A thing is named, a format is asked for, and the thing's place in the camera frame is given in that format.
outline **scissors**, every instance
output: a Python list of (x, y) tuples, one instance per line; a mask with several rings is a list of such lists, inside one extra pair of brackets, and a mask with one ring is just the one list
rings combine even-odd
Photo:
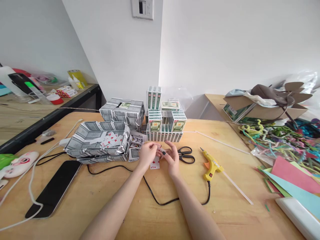
[[(182, 147), (178, 150), (178, 154), (179, 154), (179, 159), (186, 163), (186, 164), (192, 164), (194, 163), (195, 159), (194, 159), (194, 156), (192, 155), (186, 155), (186, 154), (190, 154), (192, 153), (192, 149), (190, 147)], [(183, 158), (192, 158), (193, 159), (193, 162), (186, 162), (185, 160), (183, 160)]]

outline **white cable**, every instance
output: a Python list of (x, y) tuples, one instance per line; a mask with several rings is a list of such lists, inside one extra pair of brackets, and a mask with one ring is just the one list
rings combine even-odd
[[(63, 139), (67, 138), (67, 137), (69, 136), (69, 134), (72, 132), (72, 130), (76, 127), (76, 125), (77, 125), (79, 122), (81, 122), (81, 121), (83, 121), (83, 119), (79, 119), (79, 120), (76, 122), (76, 124), (73, 126), (73, 128), (68, 132), (68, 134), (67, 134)], [(30, 179), (29, 187), (28, 187), (28, 189), (29, 189), (29, 195), (30, 195), (30, 198), (31, 198), (32, 202), (33, 202), (34, 204), (36, 204), (36, 205), (39, 205), (39, 206), (40, 206), (40, 209), (39, 209), (34, 215), (32, 215), (31, 217), (29, 217), (29, 218), (27, 218), (27, 219), (25, 219), (25, 220), (23, 220), (23, 221), (14, 223), (14, 224), (12, 224), (12, 225), (10, 225), (10, 226), (7, 226), (7, 227), (4, 227), (4, 228), (0, 228), (0, 232), (3, 231), (3, 230), (6, 230), (6, 229), (8, 229), (8, 228), (17, 226), (17, 225), (19, 225), (19, 224), (21, 224), (21, 223), (24, 223), (24, 222), (32, 219), (32, 218), (35, 217), (35, 216), (41, 211), (41, 209), (43, 208), (43, 204), (42, 204), (42, 203), (38, 203), (38, 202), (36, 202), (36, 200), (34, 200), (34, 196), (33, 196), (32, 189), (31, 189), (31, 185), (32, 185), (33, 177), (34, 177), (34, 170), (35, 170), (36, 164), (40, 161), (41, 158), (43, 158), (44, 156), (46, 156), (46, 155), (47, 155), (48, 153), (50, 153), (53, 149), (59, 147), (59, 146), (56, 147), (56, 145), (59, 144), (59, 142), (57, 142), (57, 143), (56, 143), (55, 145), (53, 145), (48, 151), (46, 151), (44, 154), (42, 154), (41, 157), (39, 157), (39, 158), (18, 178), (18, 180), (9, 188), (9, 190), (6, 192), (6, 194), (3, 196), (3, 198), (2, 198), (2, 200), (1, 200), (1, 202), (0, 202), (0, 206), (1, 206), (2, 203), (4, 202), (4, 200), (6, 199), (7, 195), (9, 194), (9, 192), (13, 189), (13, 187), (20, 181), (20, 179), (21, 179), (21, 178), (31, 169), (31, 167), (32, 167), (31, 179)]]
[(241, 150), (241, 149), (239, 149), (239, 148), (230, 146), (229, 144), (226, 144), (226, 143), (224, 143), (224, 142), (220, 142), (219, 140), (214, 139), (214, 138), (212, 138), (212, 137), (209, 137), (209, 136), (207, 136), (207, 135), (205, 135), (205, 134), (203, 134), (203, 133), (201, 133), (201, 132), (198, 132), (198, 131), (196, 131), (196, 132), (199, 133), (199, 134), (201, 134), (201, 135), (203, 135), (203, 136), (205, 136), (205, 137), (207, 137), (207, 138), (210, 138), (210, 139), (212, 139), (212, 140), (214, 140), (214, 141), (216, 141), (216, 142), (218, 142), (218, 143), (221, 143), (221, 144), (223, 144), (223, 145), (225, 145), (225, 146), (227, 146), (227, 147), (231, 147), (231, 148), (233, 148), (233, 149), (235, 149), (235, 150), (238, 150), (238, 151), (240, 151), (240, 152), (243, 152), (243, 153), (245, 153), (245, 154), (250, 154), (250, 153), (245, 152), (245, 151), (243, 151), (243, 150)]

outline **wooden tabletop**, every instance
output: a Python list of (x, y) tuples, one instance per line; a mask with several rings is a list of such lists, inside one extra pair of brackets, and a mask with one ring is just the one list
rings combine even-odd
[[(73, 112), (57, 122), (52, 129), (57, 131), (55, 140), (45, 145), (32, 144), (22, 149), (18, 155), (37, 150), (43, 154), (57, 141), (65, 137), (75, 122), (102, 121), (99, 113)], [(234, 130), (224, 122), (188, 119), (185, 131), (199, 131), (241, 150), (249, 149), (243, 144)], [(253, 168), (260, 163), (251, 155), (224, 146), (198, 133), (184, 133), (177, 148), (189, 146), (196, 161), (192, 165), (180, 162), (180, 171), (191, 190), (200, 202), (205, 202), (208, 194), (207, 183), (203, 180), (206, 169), (200, 147), (212, 154), (224, 167), (229, 177), (253, 201), (247, 200), (235, 189), (226, 177), (216, 172), (211, 182), (211, 199), (204, 207), (217, 222), (228, 240), (231, 239), (304, 239), (292, 222), (275, 203), (277, 194), (269, 193), (262, 176)], [(61, 152), (58, 148), (51, 154)], [(32, 183), (35, 198), (61, 166), (72, 159), (62, 155), (46, 164), (36, 167)], [(138, 162), (98, 163), (90, 166), (92, 172), (105, 168), (124, 165), (134, 169)], [(19, 226), (1, 232), (3, 239), (78, 239), (90, 221), (111, 199), (113, 194), (128, 178), (125, 169), (111, 169), (99, 175), (88, 173), (82, 166), (73, 183), (65, 194), (59, 207), (48, 219), (32, 219)], [(28, 194), (31, 172), (28, 172), (10, 192), (0, 207), (0, 228), (24, 219), (32, 202)], [(145, 177), (160, 203), (177, 197), (174, 184), (167, 172), (167, 163), (162, 161), (160, 169), (148, 170)], [(16, 179), (0, 191), (2, 197)], [(122, 224), (117, 239), (191, 239), (186, 220), (179, 201), (159, 206), (142, 180), (133, 202)]]
[[(90, 88), (94, 84), (88, 84), (84, 90)], [(52, 89), (57, 89), (59, 86), (45, 86), (45, 90), (50, 92)], [(32, 124), (41, 120), (43, 117), (56, 110), (58, 107), (69, 102), (71, 99), (80, 95), (83, 90), (71, 98), (62, 98), (63, 103), (59, 105), (42, 105), (41, 103), (19, 103), (12, 95), (4, 95), (0, 97), (0, 104), (6, 104), (8, 107), (0, 105), (0, 145), (7, 142)]]

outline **clear plastic cup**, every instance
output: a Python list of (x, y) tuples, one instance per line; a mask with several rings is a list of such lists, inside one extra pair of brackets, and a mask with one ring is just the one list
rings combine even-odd
[(20, 103), (29, 102), (32, 99), (29, 96), (23, 96), (21, 94), (15, 94), (15, 93), (9, 93), (8, 96), (13, 101), (17, 101), (17, 102), (20, 102)]
[(44, 90), (37, 90), (35, 92), (31, 92), (28, 94), (30, 97), (34, 98), (34, 99), (40, 99), (39, 103), (43, 104), (43, 105), (52, 105), (52, 103), (47, 99), (46, 95), (46, 91)]

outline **light switch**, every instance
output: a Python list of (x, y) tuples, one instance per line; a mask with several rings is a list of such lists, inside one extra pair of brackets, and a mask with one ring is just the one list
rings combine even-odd
[(153, 20), (154, 0), (131, 0), (132, 16)]

